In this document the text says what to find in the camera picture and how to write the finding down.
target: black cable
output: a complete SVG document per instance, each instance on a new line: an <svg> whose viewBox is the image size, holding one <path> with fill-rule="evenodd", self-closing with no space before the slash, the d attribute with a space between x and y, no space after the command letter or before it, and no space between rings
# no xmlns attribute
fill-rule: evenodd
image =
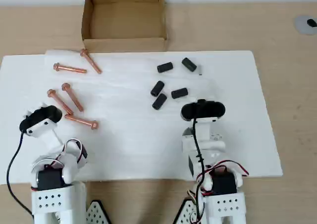
<svg viewBox="0 0 317 224"><path fill-rule="evenodd" d="M12 157L12 159L11 159L11 161L10 161L10 163L9 163L8 169L7 169L7 171L6 171L6 184L7 184L7 186L8 186L9 192L10 192L11 196L14 198L14 200L15 200L24 210L26 210L26 211L32 216L32 218L34 219L34 216L32 215L32 212L30 211L30 209L28 209L23 203L21 203L21 201L20 201L20 200L14 195L14 193L12 192L12 189L11 189L11 186L10 186L10 181L9 181L9 174L10 174L11 165L12 165L12 163L13 163L15 157L16 157L17 154L19 153L20 149L21 149L22 140L23 140L23 135L24 135L24 132L22 131L18 149L16 150L14 156Z"/></svg>
<svg viewBox="0 0 317 224"><path fill-rule="evenodd" d="M197 149L197 153L198 153L197 157L199 158L199 162L202 165L202 179L199 182L199 184L197 185L196 197L195 197L196 209L197 209L197 220L200 220L202 216L199 213L198 195L199 195L200 187L202 186L202 184L203 184L203 182L205 180L205 165L204 165L204 159L203 159L202 153L200 151L200 148L199 148L199 145L198 145L198 141L197 141L197 137L196 137L196 120L197 120L197 117L198 117L198 110L196 112L196 116L194 117L194 121L193 121L193 137L194 137L194 141L195 141L195 145L196 145L196 149Z"/></svg>

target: black plastic part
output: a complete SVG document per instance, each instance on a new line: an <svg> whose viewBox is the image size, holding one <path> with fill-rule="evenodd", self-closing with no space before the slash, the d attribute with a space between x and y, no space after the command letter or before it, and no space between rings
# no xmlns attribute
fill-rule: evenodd
<svg viewBox="0 0 317 224"><path fill-rule="evenodd" d="M182 60L182 64L191 72L194 72L197 69L197 66L187 57Z"/></svg>
<svg viewBox="0 0 317 224"><path fill-rule="evenodd" d="M76 141L76 145L78 146L78 148L79 148L79 150L80 150L80 142L79 141ZM85 158L85 159L87 159L87 157L88 157L88 153L87 153L87 151L86 151L86 148L85 148L85 146L84 146L84 144L82 144L82 151L81 151L81 153L82 153L82 156Z"/></svg>
<svg viewBox="0 0 317 224"><path fill-rule="evenodd" d="M152 104L152 107L155 110L159 110L162 107L162 105L165 103L166 99L167 99L167 96L165 94L160 94L158 98L155 100L155 102Z"/></svg>
<svg viewBox="0 0 317 224"><path fill-rule="evenodd" d="M106 219L107 219L107 222L108 222L109 224L111 224L110 218L109 218L109 216L108 216L108 214L107 214L107 212L106 212L106 210L105 210L105 208L104 208L103 203L101 202L101 200L93 200L91 203L93 203L93 202L97 202L97 203L99 204L101 210L102 210L103 213L104 213L104 216L105 216Z"/></svg>
<svg viewBox="0 0 317 224"><path fill-rule="evenodd" d="M224 195L237 192L234 174L230 172L212 172L212 195Z"/></svg>
<svg viewBox="0 0 317 224"><path fill-rule="evenodd" d="M189 167L190 173L192 174L192 177L194 177L194 164L190 156L188 156L188 167Z"/></svg>
<svg viewBox="0 0 317 224"><path fill-rule="evenodd" d="M188 90L187 90L187 88L182 88L182 89L172 91L171 94L172 94L173 99L178 99L178 98L187 96Z"/></svg>
<svg viewBox="0 0 317 224"><path fill-rule="evenodd" d="M307 24L311 27L317 27L317 22L312 18L307 20Z"/></svg>
<svg viewBox="0 0 317 224"><path fill-rule="evenodd" d="M161 64L161 65L158 66L158 72L159 73L163 73L163 72L169 71L171 69L173 69L172 62Z"/></svg>
<svg viewBox="0 0 317 224"><path fill-rule="evenodd" d="M62 168L48 168L38 173L38 191L68 186L62 179Z"/></svg>
<svg viewBox="0 0 317 224"><path fill-rule="evenodd" d="M157 84L154 86L154 88L151 90L151 95L157 97L159 93L162 91L164 85L165 84L159 80Z"/></svg>
<svg viewBox="0 0 317 224"><path fill-rule="evenodd" d="M182 212L184 206L186 205L186 203L187 203L188 201L190 201L190 202L192 203L192 200L191 200L190 198L185 198L185 199L184 199L184 201L183 201L182 205L180 206L180 208L179 208L179 210L178 210L178 212L177 212L177 215L176 215L176 217L175 217L175 219L174 219L174 221L173 221L173 224L176 224L176 223L177 223L177 220L178 220L178 218L180 217L180 214L181 214L181 212Z"/></svg>
<svg viewBox="0 0 317 224"><path fill-rule="evenodd" d="M198 100L197 103L186 104L183 106L181 115L184 120L190 121L204 117L222 117L226 112L225 106L220 102Z"/></svg>
<svg viewBox="0 0 317 224"><path fill-rule="evenodd" d="M62 116L63 113L61 112L61 110L59 110L57 107L53 105L45 108L40 108L35 110L34 113L32 113L26 119L24 119L20 123L19 129L21 132L24 131L24 133L26 133L27 129L47 118L50 119L52 122L57 123L61 120Z"/></svg>

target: black cylinder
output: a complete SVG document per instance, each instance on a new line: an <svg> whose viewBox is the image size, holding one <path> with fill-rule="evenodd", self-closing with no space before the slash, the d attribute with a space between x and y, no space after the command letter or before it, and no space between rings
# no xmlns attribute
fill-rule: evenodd
<svg viewBox="0 0 317 224"><path fill-rule="evenodd" d="M159 93L162 91L164 87L164 83L162 81L158 81L154 88L151 90L151 95L157 97Z"/></svg>
<svg viewBox="0 0 317 224"><path fill-rule="evenodd" d="M187 96L188 90L187 90L187 88L182 88L182 89L172 91L171 94L172 94L173 99L178 99L178 98Z"/></svg>
<svg viewBox="0 0 317 224"><path fill-rule="evenodd" d="M188 68L191 72L194 72L197 68L197 66L194 63L192 63L192 61L188 59L187 57L182 60L182 64L186 68Z"/></svg>
<svg viewBox="0 0 317 224"><path fill-rule="evenodd" d="M158 98L155 100L155 102L152 104L152 107L155 110L159 110L162 107L162 105L165 103L166 99L167 99L167 96L165 94L160 94Z"/></svg>
<svg viewBox="0 0 317 224"><path fill-rule="evenodd" d="M163 73L163 72L169 71L171 69L173 69L172 62L158 65L158 73Z"/></svg>

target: perforated plate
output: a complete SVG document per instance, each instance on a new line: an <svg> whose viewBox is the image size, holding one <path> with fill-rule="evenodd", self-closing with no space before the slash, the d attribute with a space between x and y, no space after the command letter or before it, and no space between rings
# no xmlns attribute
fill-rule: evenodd
<svg viewBox="0 0 317 224"><path fill-rule="evenodd" d="M32 192L33 214L75 209L75 186Z"/></svg>
<svg viewBox="0 0 317 224"><path fill-rule="evenodd" d="M111 224L101 202L93 201L86 212L87 224Z"/></svg>
<svg viewBox="0 0 317 224"><path fill-rule="evenodd" d="M191 199L184 199L173 224L190 224L196 221L196 209Z"/></svg>
<svg viewBox="0 0 317 224"><path fill-rule="evenodd" d="M242 192L210 196L207 198L207 203L212 217L229 217L246 213L244 193Z"/></svg>

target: bolt head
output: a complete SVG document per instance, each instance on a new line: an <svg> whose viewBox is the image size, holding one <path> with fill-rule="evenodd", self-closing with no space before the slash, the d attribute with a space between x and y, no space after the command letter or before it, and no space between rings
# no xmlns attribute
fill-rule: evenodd
<svg viewBox="0 0 317 224"><path fill-rule="evenodd" d="M87 55L88 54L88 51L86 49L82 49L80 51L80 56L84 56L84 55Z"/></svg>
<svg viewBox="0 0 317 224"><path fill-rule="evenodd" d="M48 97L49 98L52 97L54 94L56 94L56 90L54 90L54 89L49 89L48 90Z"/></svg>
<svg viewBox="0 0 317 224"><path fill-rule="evenodd" d="M63 83L61 85L62 91L66 91L67 89L70 89L70 84L69 83Z"/></svg>
<svg viewBox="0 0 317 224"><path fill-rule="evenodd" d="M59 63L55 63L53 65L53 69L56 70L56 71L59 71Z"/></svg>
<svg viewBox="0 0 317 224"><path fill-rule="evenodd" d="M93 121L92 124L91 124L91 129L92 130L96 130L96 129L98 129L98 127L99 127L98 122L97 121Z"/></svg>

